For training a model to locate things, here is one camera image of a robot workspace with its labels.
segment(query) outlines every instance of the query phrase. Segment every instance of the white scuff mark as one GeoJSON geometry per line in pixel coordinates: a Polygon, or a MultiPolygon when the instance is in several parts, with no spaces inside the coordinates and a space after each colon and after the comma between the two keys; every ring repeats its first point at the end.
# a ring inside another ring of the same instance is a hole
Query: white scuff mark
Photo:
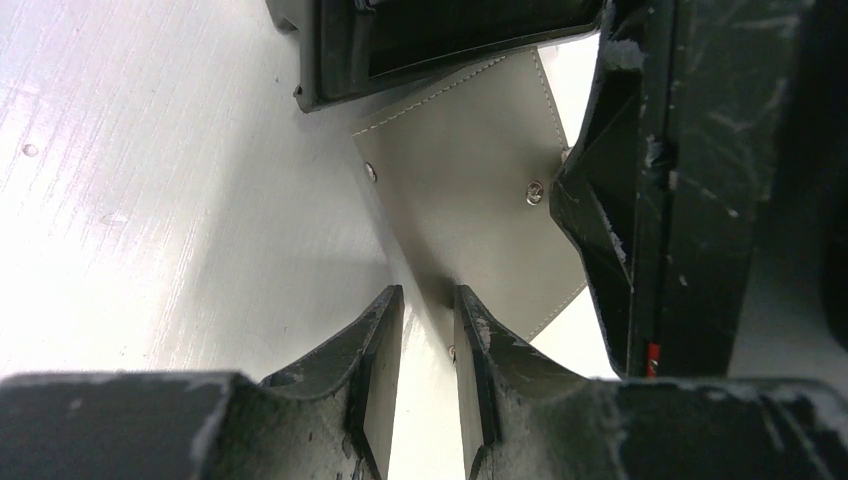
{"type": "Polygon", "coordinates": [[[489,330],[489,323],[482,318],[474,317],[474,325],[477,326],[477,334],[480,336],[480,343],[483,344],[483,349],[488,350],[492,344],[492,332],[489,330]]]}
{"type": "Polygon", "coordinates": [[[733,24],[733,28],[741,28],[743,30],[781,29],[781,37],[791,38],[800,24],[801,17],[799,15],[784,15],[782,17],[765,18],[762,20],[737,22],[733,24]]]}
{"type": "Polygon", "coordinates": [[[828,470],[827,463],[825,463],[825,461],[819,456],[816,451],[816,446],[810,441],[809,437],[807,437],[806,432],[804,432],[804,428],[801,427],[801,425],[798,425],[798,422],[795,421],[795,417],[791,413],[787,412],[786,409],[779,403],[776,403],[775,407],[777,407],[777,411],[780,413],[780,416],[786,420],[787,424],[789,424],[789,428],[792,429],[792,433],[795,434],[795,438],[798,439],[798,443],[801,444],[804,452],[807,453],[807,459],[816,468],[816,472],[821,476],[821,478],[833,480],[834,476],[830,473],[830,470],[828,470]]]}
{"type": "Polygon", "coordinates": [[[721,390],[710,390],[707,392],[707,399],[712,400],[713,402],[723,402],[730,398],[730,396],[721,390]]]}
{"type": "Polygon", "coordinates": [[[119,373],[49,373],[41,375],[21,375],[0,382],[3,387],[44,387],[56,384],[87,383],[102,385],[117,380],[125,374],[119,373]]]}
{"type": "Polygon", "coordinates": [[[816,415],[816,428],[836,433],[842,444],[848,445],[848,413],[845,411],[845,405],[843,400],[826,390],[806,388],[799,391],[795,386],[782,385],[772,390],[763,391],[750,384],[728,383],[710,385],[680,380],[665,381],[663,383],[674,385],[683,391],[715,388],[743,402],[759,403],[760,399],[765,397],[774,401],[778,407],[781,402],[792,403],[799,400],[807,400],[812,404],[813,411],[816,415]]]}
{"type": "Polygon", "coordinates": [[[792,402],[807,399],[813,405],[816,414],[816,426],[839,435],[843,445],[848,445],[848,414],[842,400],[834,394],[821,390],[805,390],[798,393],[795,389],[783,386],[769,395],[775,401],[792,402]]]}
{"type": "Polygon", "coordinates": [[[677,182],[679,180],[680,174],[677,173],[677,170],[672,170],[668,172],[668,189],[672,192],[677,190],[677,182]]]}
{"type": "Polygon", "coordinates": [[[711,192],[709,189],[706,189],[704,187],[701,187],[701,195],[703,195],[703,196],[705,196],[705,197],[707,197],[707,198],[709,198],[710,200],[713,200],[713,201],[718,200],[718,195],[716,195],[715,193],[711,192]]]}
{"type": "Polygon", "coordinates": [[[783,438],[780,436],[780,432],[777,431],[777,425],[774,424],[774,420],[771,418],[771,413],[761,406],[760,415],[763,417],[763,425],[766,427],[766,432],[768,432],[771,438],[772,445],[778,451],[782,452],[786,447],[783,445],[783,438]]]}
{"type": "Polygon", "coordinates": [[[739,133],[754,126],[751,122],[734,120],[719,112],[710,112],[707,116],[719,125],[729,128],[733,133],[739,133]]]}
{"type": "Polygon", "coordinates": [[[645,168],[651,168],[662,155],[662,142],[650,135],[647,139],[648,148],[645,154],[645,168]]]}
{"type": "Polygon", "coordinates": [[[645,63],[644,52],[633,40],[609,41],[602,51],[606,70],[639,71],[645,63]]]}
{"type": "Polygon", "coordinates": [[[621,243],[621,239],[618,238],[618,235],[612,230],[612,224],[609,221],[609,217],[607,217],[607,212],[604,211],[604,207],[600,208],[601,210],[601,219],[604,221],[604,227],[607,229],[607,233],[612,240],[612,248],[615,250],[615,255],[618,257],[618,260],[622,265],[627,263],[627,254],[624,252],[624,244],[621,243]]]}
{"type": "Polygon", "coordinates": [[[224,415],[227,413],[227,401],[230,399],[228,394],[221,396],[212,413],[207,415],[203,420],[203,425],[191,439],[191,449],[189,450],[189,458],[194,462],[194,467],[197,471],[203,466],[203,459],[206,457],[206,452],[209,450],[209,445],[218,433],[224,415]]]}
{"type": "Polygon", "coordinates": [[[624,468],[624,462],[621,460],[621,447],[624,441],[627,440],[627,431],[624,430],[624,421],[621,418],[621,413],[618,411],[618,406],[615,404],[615,399],[612,398],[612,393],[603,386],[593,388],[595,398],[599,409],[600,427],[604,432],[607,449],[609,449],[610,460],[615,467],[616,476],[619,480],[627,479],[627,470],[624,468]]]}
{"type": "Polygon", "coordinates": [[[221,373],[214,374],[197,374],[183,372],[165,372],[158,374],[144,374],[141,379],[146,382],[164,381],[164,382],[184,382],[186,384],[185,391],[191,392],[198,388],[214,385],[225,392],[230,384],[231,374],[221,373]]]}

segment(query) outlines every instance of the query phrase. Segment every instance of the gray leather flap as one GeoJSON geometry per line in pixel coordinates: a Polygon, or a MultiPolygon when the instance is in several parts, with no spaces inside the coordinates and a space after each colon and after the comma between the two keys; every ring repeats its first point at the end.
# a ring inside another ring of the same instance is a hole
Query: gray leather flap
{"type": "Polygon", "coordinates": [[[463,69],[353,137],[437,324],[451,324],[453,285],[468,284],[530,339],[585,285],[547,191],[526,198],[532,181],[547,190],[567,147],[535,50],[463,69]]]}

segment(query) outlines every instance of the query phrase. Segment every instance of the black plastic part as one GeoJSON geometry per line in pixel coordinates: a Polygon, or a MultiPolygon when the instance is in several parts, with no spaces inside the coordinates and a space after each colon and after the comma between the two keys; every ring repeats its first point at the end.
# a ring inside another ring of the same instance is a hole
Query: black plastic part
{"type": "Polygon", "coordinates": [[[588,380],[510,332],[469,287],[455,307],[469,480],[848,478],[848,405],[826,387],[588,380]]]}
{"type": "Polygon", "coordinates": [[[300,36],[304,112],[595,29],[604,0],[266,0],[300,36]]]}
{"type": "MultiPolygon", "coordinates": [[[[839,262],[845,11],[836,0],[618,0],[605,11],[551,214],[583,257],[618,371],[645,375],[655,344],[660,375],[723,376],[740,321],[810,284],[813,303],[833,302],[825,292],[845,274],[820,280],[820,246],[833,240],[839,262]],[[806,210],[790,208],[801,199],[806,210]]],[[[803,315],[824,325],[821,311],[803,315]]],[[[845,316],[832,317],[836,332],[845,316]]]]}
{"type": "Polygon", "coordinates": [[[237,373],[0,383],[2,479],[385,479],[403,293],[257,386],[237,373]]]}

